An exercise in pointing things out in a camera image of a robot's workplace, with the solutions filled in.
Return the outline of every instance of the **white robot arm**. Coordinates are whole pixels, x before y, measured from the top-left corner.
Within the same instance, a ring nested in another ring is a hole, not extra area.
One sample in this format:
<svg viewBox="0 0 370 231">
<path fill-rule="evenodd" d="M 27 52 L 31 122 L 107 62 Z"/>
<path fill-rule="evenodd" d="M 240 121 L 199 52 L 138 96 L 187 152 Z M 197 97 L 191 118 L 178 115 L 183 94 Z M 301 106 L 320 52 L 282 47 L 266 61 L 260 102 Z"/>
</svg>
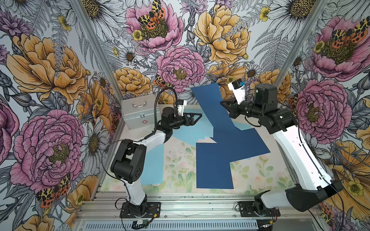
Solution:
<svg viewBox="0 0 370 231">
<path fill-rule="evenodd" d="M 299 211 L 317 205 L 325 199 L 343 190 L 338 181 L 332 181 L 317 162 L 308 145 L 301 139 L 297 121 L 288 109 L 278 109 L 277 88 L 271 84 L 258 84 L 253 101 L 245 100 L 245 86 L 239 79 L 229 83 L 235 98 L 222 101 L 231 118 L 240 114 L 259 119 L 259 124 L 266 127 L 273 135 L 287 164 L 293 168 L 297 184 L 282 191 L 266 191 L 255 196 L 252 206 L 241 203 L 240 209 L 245 216 L 270 213 L 275 207 L 294 207 Z"/>
</svg>

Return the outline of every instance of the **table surface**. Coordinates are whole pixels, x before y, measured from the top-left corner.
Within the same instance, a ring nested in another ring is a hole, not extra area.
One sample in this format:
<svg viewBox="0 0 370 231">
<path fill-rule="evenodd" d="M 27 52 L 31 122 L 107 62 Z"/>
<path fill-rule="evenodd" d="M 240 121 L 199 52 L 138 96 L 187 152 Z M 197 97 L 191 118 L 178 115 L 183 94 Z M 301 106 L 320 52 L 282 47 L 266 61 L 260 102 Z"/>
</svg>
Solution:
<svg viewBox="0 0 370 231">
<path fill-rule="evenodd" d="M 186 109 L 200 109 L 199 105 L 188 105 Z M 244 116 L 232 119 L 233 122 L 247 124 Z M 250 122 L 258 124 L 257 119 Z M 120 139 L 139 139 L 149 134 L 154 125 L 129 130 L 124 127 Z M 196 148 L 182 140 L 171 137 L 164 146 L 163 183 L 143 185 L 147 193 L 201 193 L 201 194 L 258 194 L 266 190 L 281 190 L 293 186 L 292 179 L 281 156 L 275 139 L 265 127 L 255 128 L 268 149 L 268 154 L 255 156 L 230 163 L 234 189 L 196 188 Z M 198 143 L 211 143 L 211 138 Z M 106 175 L 101 191 L 125 191 L 119 180 Z"/>
</svg>

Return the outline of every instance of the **yellow flower center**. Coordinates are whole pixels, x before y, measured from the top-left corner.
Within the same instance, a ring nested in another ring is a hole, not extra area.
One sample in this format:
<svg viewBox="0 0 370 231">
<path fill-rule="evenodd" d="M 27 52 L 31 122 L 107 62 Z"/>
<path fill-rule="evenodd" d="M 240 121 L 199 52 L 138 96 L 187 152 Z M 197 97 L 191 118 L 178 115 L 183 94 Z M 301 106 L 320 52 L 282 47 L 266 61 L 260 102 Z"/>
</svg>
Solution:
<svg viewBox="0 0 370 231">
<path fill-rule="evenodd" d="M 182 68 L 179 68 L 178 70 L 174 69 L 174 74 L 176 75 L 176 79 L 186 78 L 186 71 L 184 71 Z"/>
<path fill-rule="evenodd" d="M 81 206 L 84 203 L 85 194 L 81 193 L 77 196 L 76 205 Z"/>
<path fill-rule="evenodd" d="M 139 39 L 141 36 L 141 33 L 139 31 L 134 32 L 134 37 Z"/>
<path fill-rule="evenodd" d="M 302 63 L 302 58 L 301 57 L 297 57 L 296 60 L 294 60 L 294 63 L 293 65 L 294 66 L 298 66 Z"/>
<path fill-rule="evenodd" d="M 100 98 L 97 98 L 94 103 L 95 103 L 95 106 L 97 106 L 98 108 L 101 108 L 102 102 Z"/>
<path fill-rule="evenodd" d="M 313 103 L 308 105 L 308 112 L 306 113 L 306 117 L 310 122 L 316 122 L 319 119 L 319 110 L 319 108 L 313 106 Z"/>
<path fill-rule="evenodd" d="M 126 55 L 126 59 L 127 59 L 128 61 L 132 61 L 132 60 L 134 59 L 134 55 L 133 55 L 133 54 L 131 54 L 131 53 L 128 53 L 128 54 Z"/>
<path fill-rule="evenodd" d="M 252 77 L 255 74 L 256 74 L 256 72 L 254 70 L 250 70 L 250 71 L 247 72 L 248 77 Z"/>
<path fill-rule="evenodd" d="M 96 150 L 98 149 L 98 145 L 99 145 L 99 138 L 97 135 L 92 135 L 92 137 L 90 138 L 90 142 L 89 142 L 89 151 L 90 153 L 95 153 Z"/>
<path fill-rule="evenodd" d="M 290 7 L 290 14 L 297 18 L 306 17 L 315 4 L 316 0 L 295 0 Z"/>
<path fill-rule="evenodd" d="M 99 5 L 94 0 L 82 0 L 82 4 L 85 7 L 87 15 L 91 18 L 94 18 L 99 14 Z"/>
<path fill-rule="evenodd" d="M 62 143 L 59 146 L 53 147 L 54 154 L 49 156 L 49 161 L 55 163 L 56 161 L 60 160 L 61 163 L 65 163 L 65 160 L 68 158 L 70 149 L 68 145 Z"/>
</svg>

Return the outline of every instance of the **moth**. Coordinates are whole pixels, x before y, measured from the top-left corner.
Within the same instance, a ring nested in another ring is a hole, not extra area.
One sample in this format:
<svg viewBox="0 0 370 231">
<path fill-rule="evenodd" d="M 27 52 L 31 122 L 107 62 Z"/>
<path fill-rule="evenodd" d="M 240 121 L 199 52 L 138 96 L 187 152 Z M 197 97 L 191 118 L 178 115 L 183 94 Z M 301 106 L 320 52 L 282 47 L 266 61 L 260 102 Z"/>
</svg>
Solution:
<svg viewBox="0 0 370 231">
<path fill-rule="evenodd" d="M 348 46 L 350 43 L 359 43 L 368 35 L 367 29 L 370 27 L 370 16 L 360 21 L 354 28 L 333 31 L 333 48 L 339 49 L 342 46 Z"/>
<path fill-rule="evenodd" d="M 152 11 L 147 15 L 140 16 L 138 21 L 149 30 L 153 30 L 161 19 L 164 19 L 166 10 L 162 7 L 160 0 L 154 0 Z"/>
<path fill-rule="evenodd" d="M 71 188 L 70 177 L 71 175 L 68 174 L 55 187 L 45 188 L 36 193 L 36 198 L 41 202 L 41 208 L 50 207 L 54 200 L 58 200 L 67 194 Z"/>
</svg>

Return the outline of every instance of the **blue cloth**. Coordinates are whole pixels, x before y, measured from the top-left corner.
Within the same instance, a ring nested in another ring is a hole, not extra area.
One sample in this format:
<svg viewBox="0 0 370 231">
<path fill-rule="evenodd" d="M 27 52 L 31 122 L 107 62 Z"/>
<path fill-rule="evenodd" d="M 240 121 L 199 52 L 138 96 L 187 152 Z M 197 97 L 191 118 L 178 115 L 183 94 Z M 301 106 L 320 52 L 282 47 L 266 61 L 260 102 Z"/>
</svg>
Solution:
<svg viewBox="0 0 370 231">
<path fill-rule="evenodd" d="M 240 130 L 221 106 L 217 83 L 191 89 L 208 120 L 213 125 L 216 144 L 197 143 L 197 188 L 233 188 L 230 162 L 269 153 L 256 129 Z"/>
<path fill-rule="evenodd" d="M 145 155 L 144 169 L 140 179 L 142 185 L 161 184 L 163 182 L 164 144 Z"/>
</svg>

